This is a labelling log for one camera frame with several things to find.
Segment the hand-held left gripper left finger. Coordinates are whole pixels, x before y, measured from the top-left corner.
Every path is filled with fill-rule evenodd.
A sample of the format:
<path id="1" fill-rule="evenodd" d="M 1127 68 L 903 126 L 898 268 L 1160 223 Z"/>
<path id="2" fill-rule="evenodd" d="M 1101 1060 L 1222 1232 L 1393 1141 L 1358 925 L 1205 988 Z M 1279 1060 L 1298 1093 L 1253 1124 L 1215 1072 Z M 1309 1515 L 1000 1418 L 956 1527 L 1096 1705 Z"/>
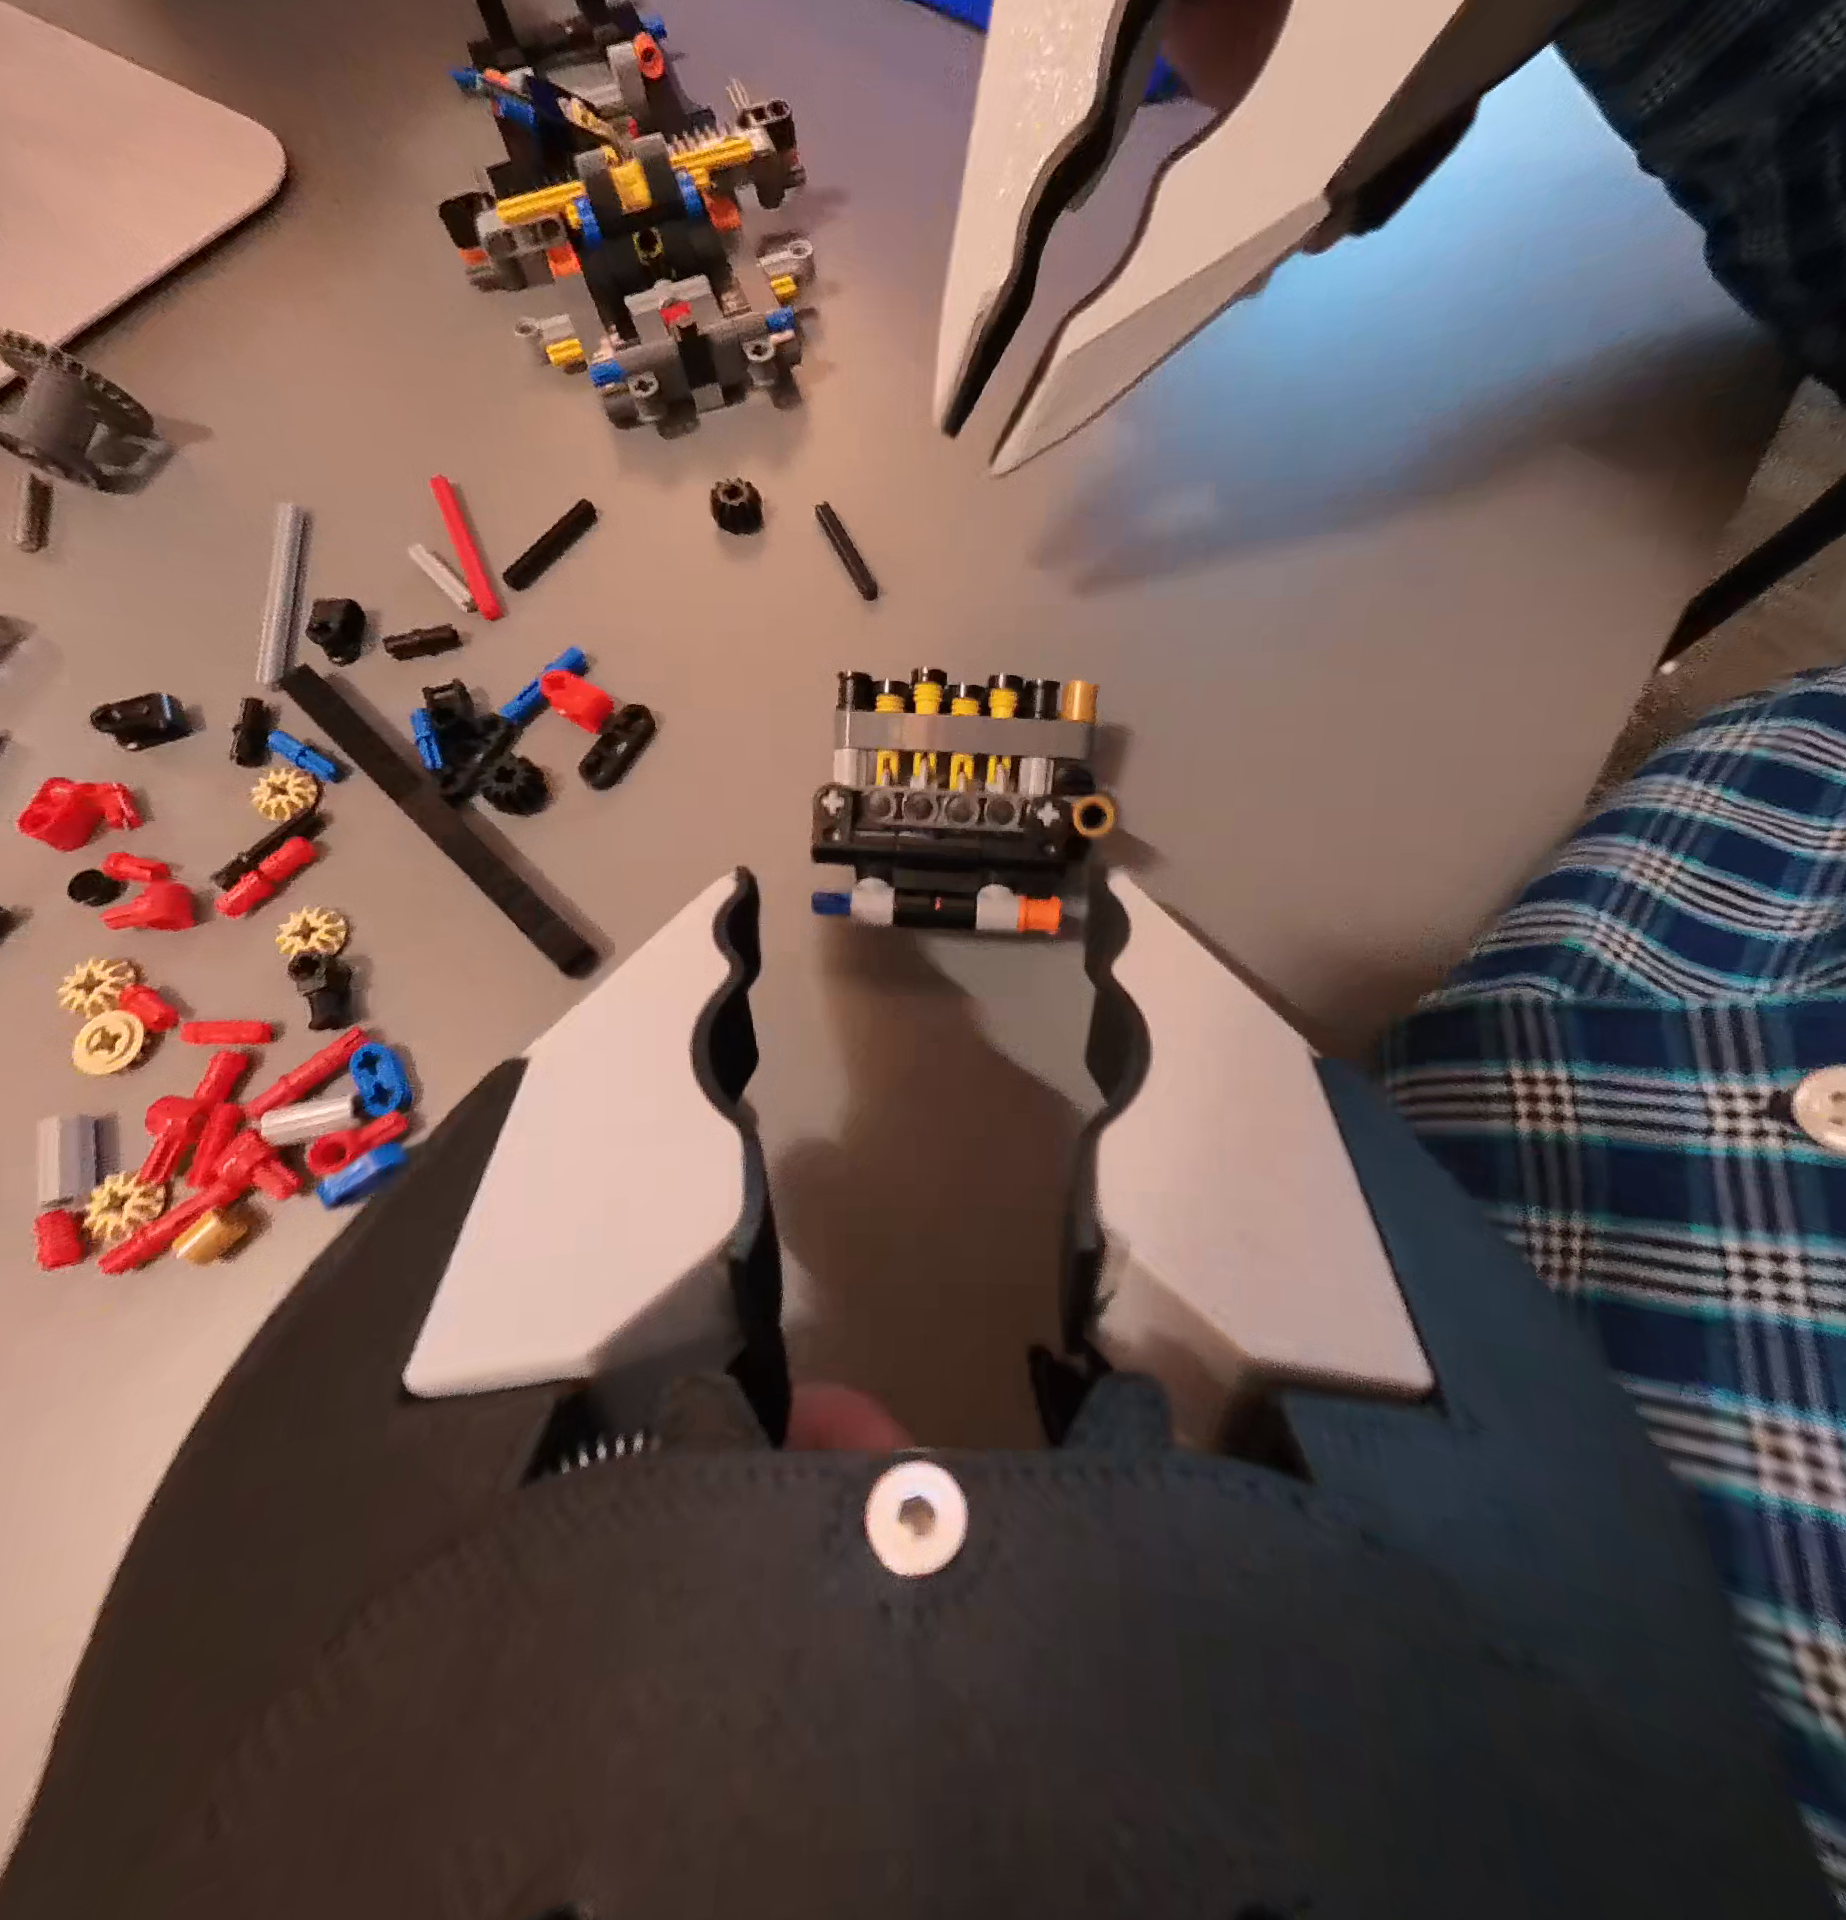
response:
<path id="1" fill-rule="evenodd" d="M 731 1374 L 785 1439 L 785 1271 L 745 1103 L 757 973 L 761 885 L 731 871 L 526 1047 L 410 1394 L 582 1382 L 628 1434 L 672 1379 Z"/>

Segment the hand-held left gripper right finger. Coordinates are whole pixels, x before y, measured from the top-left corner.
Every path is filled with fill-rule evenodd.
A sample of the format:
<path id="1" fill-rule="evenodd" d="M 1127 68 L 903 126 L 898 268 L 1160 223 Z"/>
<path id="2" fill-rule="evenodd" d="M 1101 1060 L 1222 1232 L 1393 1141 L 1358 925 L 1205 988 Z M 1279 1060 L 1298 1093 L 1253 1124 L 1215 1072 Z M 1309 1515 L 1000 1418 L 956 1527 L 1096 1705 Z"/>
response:
<path id="1" fill-rule="evenodd" d="M 1068 1354 L 1150 1379 L 1189 1451 L 1242 1451 L 1283 1389 L 1429 1403 L 1316 1047 L 1129 875 L 1096 876 L 1086 979 Z"/>

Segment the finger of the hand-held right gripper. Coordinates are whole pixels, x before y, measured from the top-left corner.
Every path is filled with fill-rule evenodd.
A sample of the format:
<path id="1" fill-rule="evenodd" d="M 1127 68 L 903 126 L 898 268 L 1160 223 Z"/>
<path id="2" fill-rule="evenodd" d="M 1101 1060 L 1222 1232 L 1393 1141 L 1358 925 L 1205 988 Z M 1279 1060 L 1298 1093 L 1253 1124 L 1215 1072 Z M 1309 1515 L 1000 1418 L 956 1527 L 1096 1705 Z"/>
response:
<path id="1" fill-rule="evenodd" d="M 1150 93 L 1158 0 L 999 0 L 985 22 L 933 414 L 956 438 L 1030 316 L 1062 211 L 1094 194 Z"/>
<path id="2" fill-rule="evenodd" d="M 990 468 L 1013 474 L 1068 440 L 1283 259 L 1316 243 L 1333 174 L 1456 8 L 1217 4 L 1217 29 L 1244 39 L 1244 84 L 1160 161 L 1127 252 L 1052 323 Z"/>

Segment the toy brick engine assembly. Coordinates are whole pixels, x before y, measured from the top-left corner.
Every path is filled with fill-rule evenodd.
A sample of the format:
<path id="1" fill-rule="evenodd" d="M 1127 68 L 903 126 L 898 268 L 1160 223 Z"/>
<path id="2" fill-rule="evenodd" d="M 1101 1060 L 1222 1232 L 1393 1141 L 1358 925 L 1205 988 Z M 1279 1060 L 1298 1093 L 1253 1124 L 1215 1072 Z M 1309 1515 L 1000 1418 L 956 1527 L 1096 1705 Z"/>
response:
<path id="1" fill-rule="evenodd" d="M 1056 939 L 1075 876 L 1118 828 L 1096 719 L 1101 684 L 1077 676 L 846 671 L 808 808 L 808 856 L 840 876 L 812 891 L 812 920 Z"/>

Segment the pile of small toy bricks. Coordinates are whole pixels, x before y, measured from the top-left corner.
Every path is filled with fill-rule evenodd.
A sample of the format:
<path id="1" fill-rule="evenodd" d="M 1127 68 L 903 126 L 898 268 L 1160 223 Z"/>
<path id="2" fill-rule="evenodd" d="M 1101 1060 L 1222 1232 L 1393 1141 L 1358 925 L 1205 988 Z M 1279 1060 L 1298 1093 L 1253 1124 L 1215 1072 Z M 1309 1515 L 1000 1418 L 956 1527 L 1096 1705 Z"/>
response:
<path id="1" fill-rule="evenodd" d="M 655 741 L 655 714 L 626 707 L 588 676 L 588 652 L 556 652 L 513 700 L 482 711 L 466 682 L 426 684 L 411 711 L 411 763 L 466 822 L 483 802 L 496 814 L 535 814 L 553 785 L 521 755 L 535 714 L 560 714 L 588 732 L 582 781 L 613 788 Z M 108 848 L 73 875 L 69 897 L 102 911 L 121 934 L 179 934 L 204 922 L 249 922 L 275 907 L 324 856 L 324 788 L 355 775 L 333 741 L 272 725 L 267 697 L 239 700 L 232 755 L 252 781 L 265 828 L 209 875 L 199 900 L 186 876 L 139 848 Z M 89 1115 L 40 1127 L 40 1200 L 34 1260 L 40 1271 L 102 1255 L 105 1273 L 129 1273 L 164 1255 L 211 1264 L 244 1237 L 249 1194 L 286 1203 L 315 1185 L 324 1208 L 372 1194 L 399 1162 L 410 1133 L 410 1076 L 392 1047 L 355 1027 L 353 922 L 324 900 L 296 900 L 275 925 L 275 955 L 324 1047 L 249 1092 L 252 1052 L 275 1043 L 272 1021 L 186 1017 L 129 955 L 95 955 L 65 973 L 57 1007 L 77 1017 L 73 1068 L 89 1078 L 135 1072 L 164 1037 L 204 1047 L 189 1093 L 145 1111 L 139 1168 L 102 1160 Z"/>

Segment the toy brick chassis assembly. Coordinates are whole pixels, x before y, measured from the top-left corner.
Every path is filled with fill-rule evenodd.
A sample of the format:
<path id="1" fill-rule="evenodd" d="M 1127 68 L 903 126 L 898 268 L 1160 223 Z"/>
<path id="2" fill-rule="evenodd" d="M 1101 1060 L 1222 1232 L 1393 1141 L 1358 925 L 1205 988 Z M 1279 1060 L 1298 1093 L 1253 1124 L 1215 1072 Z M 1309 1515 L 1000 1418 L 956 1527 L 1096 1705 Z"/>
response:
<path id="1" fill-rule="evenodd" d="M 542 292 L 513 331 L 585 375 L 616 427 L 683 432 L 745 396 L 797 406 L 804 232 L 745 237 L 745 207 L 804 190 L 792 105 L 731 81 L 690 97 L 651 4 L 477 4 L 452 68 L 500 156 L 437 204 L 477 292 Z"/>

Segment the long black toy beam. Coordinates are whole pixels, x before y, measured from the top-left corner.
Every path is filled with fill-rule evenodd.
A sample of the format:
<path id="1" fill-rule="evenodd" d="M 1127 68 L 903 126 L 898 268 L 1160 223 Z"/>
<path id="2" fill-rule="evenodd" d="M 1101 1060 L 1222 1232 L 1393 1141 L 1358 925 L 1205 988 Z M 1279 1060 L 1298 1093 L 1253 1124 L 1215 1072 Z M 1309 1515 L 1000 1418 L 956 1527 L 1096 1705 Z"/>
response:
<path id="1" fill-rule="evenodd" d="M 275 691 L 365 775 L 398 814 L 566 979 L 601 969 L 596 942 L 377 725 L 377 719 L 311 665 L 281 673 Z"/>

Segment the thin black toy axle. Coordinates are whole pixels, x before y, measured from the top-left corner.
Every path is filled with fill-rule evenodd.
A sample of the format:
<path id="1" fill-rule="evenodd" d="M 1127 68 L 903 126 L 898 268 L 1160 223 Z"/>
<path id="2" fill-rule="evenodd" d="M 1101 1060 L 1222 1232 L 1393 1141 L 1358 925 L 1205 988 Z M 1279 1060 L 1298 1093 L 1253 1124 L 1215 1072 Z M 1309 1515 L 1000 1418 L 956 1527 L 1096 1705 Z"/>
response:
<path id="1" fill-rule="evenodd" d="M 840 513 L 821 498 L 812 507 L 812 521 L 817 521 L 817 532 L 827 536 L 827 544 L 833 550 L 840 572 L 858 591 L 858 597 L 878 601 L 883 583 L 878 583 L 875 564 L 866 562 L 863 544 L 852 541 L 851 524 L 840 521 Z"/>

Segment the person's plaid shirt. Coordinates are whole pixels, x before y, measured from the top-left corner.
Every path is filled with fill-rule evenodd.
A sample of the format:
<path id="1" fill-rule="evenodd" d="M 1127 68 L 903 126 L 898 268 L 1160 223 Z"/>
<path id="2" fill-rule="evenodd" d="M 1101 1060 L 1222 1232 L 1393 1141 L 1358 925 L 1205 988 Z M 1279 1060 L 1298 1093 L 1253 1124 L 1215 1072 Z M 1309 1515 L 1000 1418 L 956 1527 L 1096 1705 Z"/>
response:
<path id="1" fill-rule="evenodd" d="M 1376 1082 L 1696 1491 L 1846 1913 L 1846 661 L 1654 750 Z"/>

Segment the black furniture leg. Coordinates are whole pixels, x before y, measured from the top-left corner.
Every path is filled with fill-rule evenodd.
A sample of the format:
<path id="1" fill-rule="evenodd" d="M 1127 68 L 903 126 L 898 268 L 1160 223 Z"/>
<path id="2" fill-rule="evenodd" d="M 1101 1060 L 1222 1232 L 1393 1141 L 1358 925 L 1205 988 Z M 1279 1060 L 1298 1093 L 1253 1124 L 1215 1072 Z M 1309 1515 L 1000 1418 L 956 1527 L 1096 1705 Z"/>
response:
<path id="1" fill-rule="evenodd" d="M 1804 564 L 1824 559 L 1833 541 L 1846 536 L 1846 474 L 1816 498 L 1799 517 L 1728 564 L 1707 591 L 1689 597 L 1670 628 L 1670 643 L 1657 652 L 1654 673 L 1665 676 L 1678 671 L 1682 652 L 1707 643 L 1718 624 L 1752 610 L 1774 587 L 1795 577 Z"/>

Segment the thick black toy axle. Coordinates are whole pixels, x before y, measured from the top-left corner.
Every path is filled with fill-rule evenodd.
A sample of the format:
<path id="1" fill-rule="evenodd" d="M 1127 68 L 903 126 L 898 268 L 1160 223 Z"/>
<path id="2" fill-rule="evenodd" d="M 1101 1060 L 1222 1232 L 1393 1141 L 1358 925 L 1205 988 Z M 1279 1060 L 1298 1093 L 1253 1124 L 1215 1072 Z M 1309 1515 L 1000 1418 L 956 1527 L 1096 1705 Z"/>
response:
<path id="1" fill-rule="evenodd" d="M 601 511 L 588 498 L 578 498 L 566 513 L 553 517 L 553 524 L 526 544 L 515 562 L 505 564 L 505 591 L 526 594 L 546 572 L 574 552 L 578 541 L 585 541 L 601 521 Z"/>

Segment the red toy axle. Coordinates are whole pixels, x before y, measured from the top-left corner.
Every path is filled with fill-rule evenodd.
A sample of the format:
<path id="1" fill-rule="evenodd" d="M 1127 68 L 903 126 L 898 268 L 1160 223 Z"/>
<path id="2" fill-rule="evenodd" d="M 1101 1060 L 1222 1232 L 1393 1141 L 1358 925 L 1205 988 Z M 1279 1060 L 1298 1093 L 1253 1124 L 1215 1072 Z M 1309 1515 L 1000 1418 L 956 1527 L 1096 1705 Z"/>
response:
<path id="1" fill-rule="evenodd" d="M 477 524 L 472 524 L 472 513 L 455 490 L 455 483 L 448 474 L 434 474 L 427 479 L 427 492 L 437 503 L 437 513 L 439 513 L 439 524 L 445 524 L 445 536 L 452 544 L 452 559 L 455 559 L 455 572 L 467 591 L 467 601 L 472 610 L 483 616 L 483 620 L 500 620 L 505 616 L 505 597 L 500 597 L 500 587 L 483 562 L 483 550 L 482 550 L 482 536 L 477 536 Z"/>

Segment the long grey toy axle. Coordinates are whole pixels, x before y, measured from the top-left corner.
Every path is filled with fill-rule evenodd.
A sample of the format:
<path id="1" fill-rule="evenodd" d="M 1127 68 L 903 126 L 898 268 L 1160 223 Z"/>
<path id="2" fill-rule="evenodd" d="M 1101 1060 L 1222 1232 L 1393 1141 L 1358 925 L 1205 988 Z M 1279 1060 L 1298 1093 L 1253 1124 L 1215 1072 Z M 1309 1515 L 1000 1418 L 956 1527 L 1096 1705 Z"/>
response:
<path id="1" fill-rule="evenodd" d="M 262 651 L 256 651 L 262 693 L 281 691 L 281 676 L 296 661 L 307 530 L 311 530 L 311 517 L 305 507 L 296 503 L 275 507 L 267 577 L 265 577 Z"/>

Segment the beige tray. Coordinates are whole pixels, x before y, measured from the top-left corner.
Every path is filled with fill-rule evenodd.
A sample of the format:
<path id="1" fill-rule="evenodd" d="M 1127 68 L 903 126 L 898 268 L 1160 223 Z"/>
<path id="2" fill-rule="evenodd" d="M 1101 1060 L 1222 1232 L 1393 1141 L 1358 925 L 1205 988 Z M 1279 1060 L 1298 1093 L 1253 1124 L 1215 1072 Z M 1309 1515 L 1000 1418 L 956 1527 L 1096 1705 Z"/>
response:
<path id="1" fill-rule="evenodd" d="M 272 204 L 286 174 L 256 120 L 0 4 L 4 328 L 73 346 Z"/>

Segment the dark grey toy differential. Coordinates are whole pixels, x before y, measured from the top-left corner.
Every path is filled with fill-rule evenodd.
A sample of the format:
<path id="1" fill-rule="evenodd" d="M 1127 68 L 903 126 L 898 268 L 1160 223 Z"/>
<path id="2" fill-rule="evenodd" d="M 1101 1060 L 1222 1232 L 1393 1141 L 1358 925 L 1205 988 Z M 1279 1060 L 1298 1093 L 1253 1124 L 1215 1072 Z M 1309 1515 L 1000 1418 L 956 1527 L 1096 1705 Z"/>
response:
<path id="1" fill-rule="evenodd" d="M 164 463 L 153 414 L 59 346 L 0 328 L 0 365 L 16 375 L 0 407 L 0 450 L 24 466 L 16 550 L 40 552 L 59 487 L 131 492 Z"/>

